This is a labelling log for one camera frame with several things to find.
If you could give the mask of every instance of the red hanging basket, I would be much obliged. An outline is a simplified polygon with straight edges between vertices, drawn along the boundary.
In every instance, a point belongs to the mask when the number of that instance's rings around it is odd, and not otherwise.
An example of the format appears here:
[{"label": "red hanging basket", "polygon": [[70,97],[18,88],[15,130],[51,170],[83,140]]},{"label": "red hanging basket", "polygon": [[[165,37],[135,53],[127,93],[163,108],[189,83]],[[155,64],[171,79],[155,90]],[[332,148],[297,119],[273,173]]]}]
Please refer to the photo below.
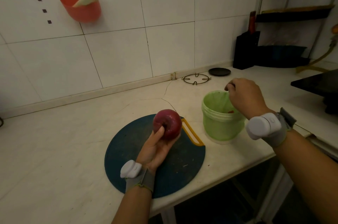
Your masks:
[{"label": "red hanging basket", "polygon": [[94,22],[101,16],[101,6],[99,1],[88,5],[73,7],[78,0],[61,0],[70,17],[78,22]]}]

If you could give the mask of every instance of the dark blue cutting board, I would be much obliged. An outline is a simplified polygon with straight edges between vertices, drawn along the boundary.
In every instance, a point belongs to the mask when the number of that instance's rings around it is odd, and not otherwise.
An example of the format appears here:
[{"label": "dark blue cutting board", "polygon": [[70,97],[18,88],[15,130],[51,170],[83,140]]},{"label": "dark blue cutting board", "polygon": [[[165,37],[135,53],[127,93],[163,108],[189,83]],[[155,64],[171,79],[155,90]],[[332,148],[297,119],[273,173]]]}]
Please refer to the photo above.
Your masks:
[{"label": "dark blue cutting board", "polygon": [[[120,170],[127,161],[136,160],[152,132],[154,116],[155,114],[144,116],[127,124],[114,136],[107,148],[104,168],[110,182],[122,193],[125,192],[126,182],[120,178]],[[167,196],[186,186],[200,170],[204,157],[203,143],[200,142],[197,146],[182,129],[180,138],[157,169],[152,197]]]}]

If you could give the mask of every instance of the green trash bin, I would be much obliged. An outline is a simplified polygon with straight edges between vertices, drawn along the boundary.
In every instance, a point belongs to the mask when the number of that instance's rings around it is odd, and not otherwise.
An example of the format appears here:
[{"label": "green trash bin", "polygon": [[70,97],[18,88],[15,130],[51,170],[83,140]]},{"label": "green trash bin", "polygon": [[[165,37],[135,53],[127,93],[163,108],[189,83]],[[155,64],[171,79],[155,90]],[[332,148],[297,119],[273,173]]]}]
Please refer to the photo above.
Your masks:
[{"label": "green trash bin", "polygon": [[245,117],[234,108],[226,91],[212,91],[202,101],[206,133],[219,142],[230,141],[244,128]]}]

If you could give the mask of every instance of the kitchen counter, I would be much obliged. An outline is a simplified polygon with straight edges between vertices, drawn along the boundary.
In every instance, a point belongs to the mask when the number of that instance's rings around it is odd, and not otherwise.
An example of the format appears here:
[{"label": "kitchen counter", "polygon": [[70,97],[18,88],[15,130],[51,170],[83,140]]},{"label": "kitchen counter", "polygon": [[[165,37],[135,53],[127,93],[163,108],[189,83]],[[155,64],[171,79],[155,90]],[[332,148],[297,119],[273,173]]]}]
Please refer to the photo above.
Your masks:
[{"label": "kitchen counter", "polygon": [[176,205],[274,156],[264,141],[242,131],[232,143],[215,144],[203,129],[201,101],[234,77],[261,86],[268,106],[284,107],[311,133],[338,149],[338,118],[321,98],[290,86],[294,69],[252,67],[201,85],[166,81],[5,120],[0,129],[0,223],[109,223],[123,194],[104,171],[104,154],[126,124],[165,108],[185,117],[206,146],[196,177],[183,189],[153,201],[151,215]]}]

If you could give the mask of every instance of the black knife block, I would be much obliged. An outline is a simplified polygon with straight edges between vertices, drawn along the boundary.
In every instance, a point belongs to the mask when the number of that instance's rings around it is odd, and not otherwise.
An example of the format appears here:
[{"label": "black knife block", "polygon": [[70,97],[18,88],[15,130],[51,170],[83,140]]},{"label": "black knife block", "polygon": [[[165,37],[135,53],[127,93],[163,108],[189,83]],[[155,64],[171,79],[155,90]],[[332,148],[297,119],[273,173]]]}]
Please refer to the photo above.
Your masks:
[{"label": "black knife block", "polygon": [[233,67],[243,70],[254,65],[260,31],[244,32],[236,39]]}]

